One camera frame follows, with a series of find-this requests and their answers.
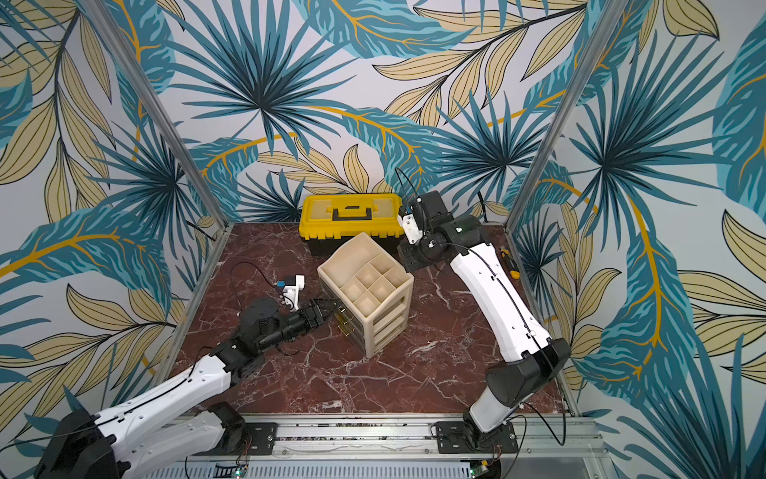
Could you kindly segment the beige drawer organizer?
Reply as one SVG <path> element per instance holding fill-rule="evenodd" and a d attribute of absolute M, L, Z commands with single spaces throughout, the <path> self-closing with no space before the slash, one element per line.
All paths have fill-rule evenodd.
<path fill-rule="evenodd" d="M 408 325 L 414 277 L 370 235 L 341 245 L 317 268 L 323 291 L 339 302 L 341 331 L 371 358 Z"/>

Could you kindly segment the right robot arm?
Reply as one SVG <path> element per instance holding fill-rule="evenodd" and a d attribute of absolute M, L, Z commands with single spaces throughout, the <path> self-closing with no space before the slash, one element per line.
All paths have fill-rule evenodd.
<path fill-rule="evenodd" d="M 571 347 L 534 318 L 477 218 L 453 216 L 432 191 L 405 201 L 397 221 L 405 233 L 398 253 L 406 271 L 448 265 L 472 293 L 499 345 L 503 361 L 487 370 L 485 390 L 464 415 L 467 431 L 480 439 L 556 379 Z"/>

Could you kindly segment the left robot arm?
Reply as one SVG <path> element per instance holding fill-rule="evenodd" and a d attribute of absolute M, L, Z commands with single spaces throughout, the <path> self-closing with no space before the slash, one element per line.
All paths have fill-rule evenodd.
<path fill-rule="evenodd" d="M 318 329 L 337 307 L 333 299 L 311 299 L 293 313 L 281 313 L 275 299 L 257 299 L 231 336 L 206 349 L 190 368 L 98 413 L 79 409 L 65 416 L 34 477 L 142 478 L 210 450 L 245 455 L 251 438 L 231 405 L 214 404 L 183 423 L 176 418 L 255 374 L 267 351 Z"/>

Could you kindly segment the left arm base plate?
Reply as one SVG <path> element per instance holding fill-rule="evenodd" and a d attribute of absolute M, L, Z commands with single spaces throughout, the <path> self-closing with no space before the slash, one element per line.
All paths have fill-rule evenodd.
<path fill-rule="evenodd" d="M 225 431 L 213 449 L 197 456 L 269 456 L 273 452 L 276 433 L 277 424 L 274 422 L 246 422 L 235 427 L 233 432 Z"/>

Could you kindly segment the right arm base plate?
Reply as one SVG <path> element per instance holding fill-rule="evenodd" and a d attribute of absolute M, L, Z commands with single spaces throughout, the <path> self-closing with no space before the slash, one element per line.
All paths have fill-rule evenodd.
<path fill-rule="evenodd" d="M 438 421 L 430 427 L 440 454 L 506 454 L 519 451 L 518 435 L 512 424 L 501 424 L 482 432 L 470 421 Z"/>

